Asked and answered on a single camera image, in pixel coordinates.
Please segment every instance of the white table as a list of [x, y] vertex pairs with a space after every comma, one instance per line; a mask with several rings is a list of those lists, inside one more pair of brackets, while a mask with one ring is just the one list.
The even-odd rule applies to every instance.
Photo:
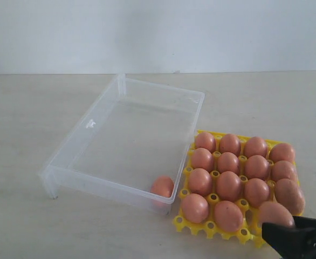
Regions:
[[[62, 189], [37, 171], [110, 75], [0, 76], [0, 258], [279, 258], [219, 236], [177, 233], [169, 216]], [[206, 93], [197, 128], [287, 141], [316, 217], [316, 72], [132, 75]]]

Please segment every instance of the transparent plastic box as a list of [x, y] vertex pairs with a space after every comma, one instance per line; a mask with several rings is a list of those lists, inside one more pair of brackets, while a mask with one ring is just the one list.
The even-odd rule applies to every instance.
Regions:
[[[204, 93], [115, 76], [47, 162], [40, 177], [59, 186], [167, 214], [194, 141]], [[168, 175], [171, 197], [150, 193]]]

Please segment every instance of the egg tray slot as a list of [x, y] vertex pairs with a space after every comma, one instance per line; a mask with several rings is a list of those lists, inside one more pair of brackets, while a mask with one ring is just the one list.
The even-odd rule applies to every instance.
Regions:
[[[223, 136], [225, 136], [227, 133], [218, 133], [218, 132], [209, 132], [211, 133], [215, 139], [216, 139], [216, 151], [213, 152], [213, 157], [215, 158], [215, 164], [217, 164], [217, 159], [220, 157], [221, 153], [218, 151], [219, 150], [219, 141]], [[251, 137], [245, 137], [241, 135], [237, 135], [239, 140], [241, 141], [241, 154], [238, 157], [239, 162], [240, 162], [240, 174], [239, 178], [241, 179], [242, 183], [246, 183], [248, 181], [247, 177], [244, 175], [244, 165], [247, 161], [247, 158], [243, 155], [243, 148], [245, 143], [251, 138]], [[276, 144], [281, 143], [280, 141], [275, 141], [275, 140], [268, 140], [265, 139], [268, 147], [268, 152], [266, 159], [270, 163], [270, 166], [273, 166], [273, 161], [269, 160], [269, 152], [275, 146]], [[188, 151], [188, 155], [193, 153], [195, 150], [195, 144], [191, 144], [191, 148]], [[191, 161], [190, 159], [187, 162], [187, 166], [183, 170], [183, 174], [185, 176], [185, 181], [183, 184], [183, 189], [180, 190], [178, 196], [182, 200], [184, 199], [188, 194], [190, 194], [190, 190], [188, 189], [188, 180], [189, 180], [189, 175], [191, 171], [193, 170], [191, 166]], [[238, 230], [235, 233], [228, 233], [223, 231], [222, 229], [218, 228], [216, 223], [214, 222], [213, 219], [213, 213], [214, 213], [214, 206], [220, 202], [219, 196], [215, 192], [215, 185], [217, 178], [220, 176], [220, 173], [217, 170], [212, 171], [211, 173], [212, 177], [212, 193], [209, 194], [208, 196], [205, 197], [209, 204], [209, 215], [207, 219], [202, 222], [202, 223], [192, 223], [188, 221], [182, 213], [182, 209], [180, 208], [178, 211], [178, 215], [173, 219], [173, 224], [176, 227], [176, 230], [178, 232], [181, 232], [184, 227], [187, 227], [190, 229], [190, 232], [192, 235], [197, 235], [200, 230], [203, 230], [206, 233], [206, 238], [213, 238], [215, 234], [219, 233], [221, 237], [224, 240], [229, 240], [231, 237], [236, 236], [241, 244], [245, 244], [248, 240], [252, 240], [255, 243], [255, 246], [257, 248], [260, 248], [263, 244], [266, 242], [262, 239], [261, 233], [262, 229], [258, 225], [258, 209], [253, 208], [249, 205], [246, 199], [243, 198], [243, 192], [241, 195], [241, 198], [234, 202], [241, 210], [243, 214], [243, 225], [240, 230]], [[272, 181], [270, 178], [268, 178], [266, 181], [267, 185], [270, 188], [270, 201], [277, 202], [274, 197], [274, 186], [275, 182]]]

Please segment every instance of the brown egg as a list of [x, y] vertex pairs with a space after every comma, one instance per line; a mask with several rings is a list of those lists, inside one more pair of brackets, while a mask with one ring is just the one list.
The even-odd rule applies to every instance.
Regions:
[[152, 184], [151, 193], [171, 197], [174, 190], [174, 182], [166, 175], [159, 176]]
[[200, 147], [194, 150], [190, 159], [193, 168], [203, 168], [207, 172], [211, 172], [214, 169], [214, 158], [206, 148]]
[[212, 192], [212, 177], [205, 169], [197, 168], [191, 171], [188, 188], [192, 193], [207, 196]]
[[226, 134], [219, 142], [219, 151], [221, 153], [230, 152], [239, 156], [241, 153], [241, 142], [234, 134]]
[[209, 152], [213, 153], [216, 150], [216, 139], [209, 132], [201, 132], [195, 138], [196, 148], [206, 148]]
[[232, 171], [239, 175], [239, 159], [230, 152], [221, 154], [217, 161], [217, 170], [220, 173]]
[[261, 179], [250, 179], [244, 185], [244, 198], [251, 207], [258, 208], [263, 202], [269, 200], [270, 188]]
[[242, 182], [237, 174], [226, 171], [216, 181], [216, 193], [221, 200], [237, 201], [242, 192]]
[[207, 200], [196, 193], [191, 193], [182, 200], [181, 209], [184, 217], [193, 223], [201, 223], [209, 213]]
[[293, 163], [295, 158], [296, 152], [289, 143], [277, 144], [270, 151], [270, 159], [274, 163], [282, 160], [286, 160]]
[[243, 225], [241, 210], [230, 201], [220, 201], [214, 207], [214, 221], [225, 232], [236, 232]]
[[248, 158], [244, 165], [244, 175], [248, 179], [266, 180], [270, 175], [270, 164], [263, 156], [253, 155]]
[[259, 207], [259, 225], [273, 223], [288, 228], [294, 228], [294, 219], [291, 213], [281, 204], [266, 201]]
[[292, 215], [299, 215], [305, 207], [305, 199], [299, 186], [290, 179], [281, 179], [276, 182], [274, 195], [277, 201], [289, 210]]
[[267, 155], [267, 151], [268, 151], [267, 143], [263, 138], [252, 137], [245, 143], [243, 154], [247, 158], [253, 155], [261, 155], [265, 158]]
[[288, 161], [278, 161], [271, 168], [271, 179], [274, 182], [277, 182], [280, 179], [290, 179], [297, 182], [298, 176], [296, 167]]

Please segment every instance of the wall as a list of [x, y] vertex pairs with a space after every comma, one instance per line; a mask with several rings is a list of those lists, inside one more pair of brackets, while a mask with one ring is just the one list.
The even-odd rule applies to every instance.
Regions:
[[0, 1], [0, 73], [282, 70], [316, 70], [316, 1]]

